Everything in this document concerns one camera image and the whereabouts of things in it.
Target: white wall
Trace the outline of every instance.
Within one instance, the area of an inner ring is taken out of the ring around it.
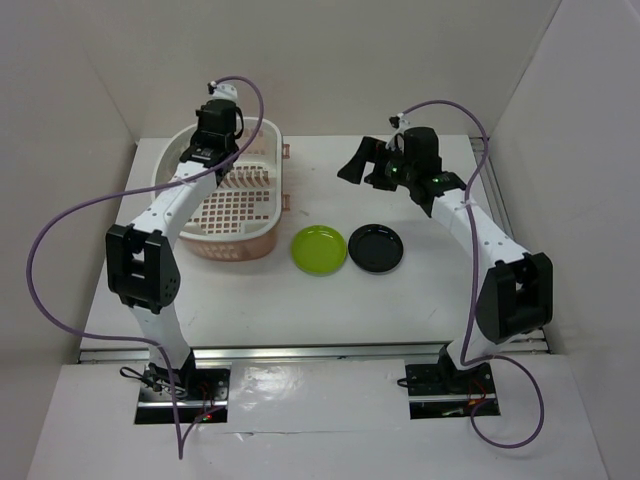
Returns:
[[[122,187],[133,141],[52,2],[21,0],[0,15],[0,472],[27,474],[60,365],[76,340],[32,306],[24,267],[31,240],[55,213]],[[37,259],[46,303],[82,327],[115,205],[55,230]]]
[[[193,123],[205,83],[230,73],[260,85],[285,134],[387,132],[390,115],[436,97],[493,127],[559,3],[57,1],[127,125],[146,137]],[[419,115],[442,133],[475,132],[451,109]]]
[[[640,1],[633,2],[635,9],[626,0],[564,0],[492,139],[517,238],[554,261],[558,346],[570,355],[613,479],[637,478],[640,431]]]

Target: white table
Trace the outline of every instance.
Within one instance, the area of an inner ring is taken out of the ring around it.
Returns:
[[[463,332],[471,285],[471,262],[461,247],[409,198],[397,192],[352,185],[336,173],[355,153],[361,137],[287,137],[284,190],[291,211],[283,213],[279,240],[267,257],[245,263],[204,260],[178,241],[175,257],[182,285],[176,309],[194,347],[335,345],[446,342]],[[168,139],[140,141],[127,189],[149,185]],[[443,168],[466,180],[475,159],[466,136],[440,136]],[[480,181],[473,195],[487,212]],[[122,201],[117,221],[127,224],[150,195]],[[376,276],[347,259],[328,277],[304,274],[293,264],[289,243],[303,227],[326,224],[348,240],[367,223],[393,228],[405,246],[399,268]],[[136,321],[107,288],[103,268],[87,331],[140,335]],[[83,339],[83,350],[140,348],[126,342]]]
[[[547,422],[520,450],[483,443],[467,418],[410,420],[401,360],[234,364],[228,423],[192,432],[182,462],[172,425],[133,424],[138,382],[119,365],[64,366],[28,478],[606,479],[566,358],[521,360]],[[537,421],[533,389],[506,362],[492,368],[502,415],[478,423],[520,441]]]

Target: green plate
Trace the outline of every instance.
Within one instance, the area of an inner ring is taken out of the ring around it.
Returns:
[[[331,227],[314,225],[300,230],[291,242],[291,256],[303,272],[329,275],[347,257],[347,242]]]

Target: basket handle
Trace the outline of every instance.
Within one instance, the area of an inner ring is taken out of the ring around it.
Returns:
[[[282,211],[288,212],[291,210],[291,195],[288,193],[282,194]]]

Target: robotic arm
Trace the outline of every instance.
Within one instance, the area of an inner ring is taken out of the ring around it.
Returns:
[[[391,124],[396,128],[391,141],[364,137],[338,177],[359,184],[366,163],[373,163],[365,183],[389,191],[398,185],[406,187],[411,200],[471,255],[467,187],[455,173],[442,170],[435,131],[407,128],[406,121],[397,117],[391,118]],[[467,350],[467,358],[474,359],[495,353],[500,344],[551,321],[553,267],[544,253],[529,253],[505,235],[473,199],[469,202],[476,219],[482,285]],[[463,338],[458,338],[441,351],[439,365],[445,377],[457,377],[478,366],[462,365],[463,344]]]
[[[172,182],[206,172],[238,151],[236,118],[242,128],[237,91],[231,85],[210,86],[212,99],[196,111],[198,127],[180,157]],[[215,174],[162,191],[129,225],[113,225],[106,235],[109,289],[137,319],[144,336],[163,346],[181,386],[195,371],[195,358],[176,316],[174,299],[180,272],[173,246],[180,231],[202,201],[231,170],[230,163]],[[149,368],[156,379],[168,381],[168,370],[156,347],[150,348]]]

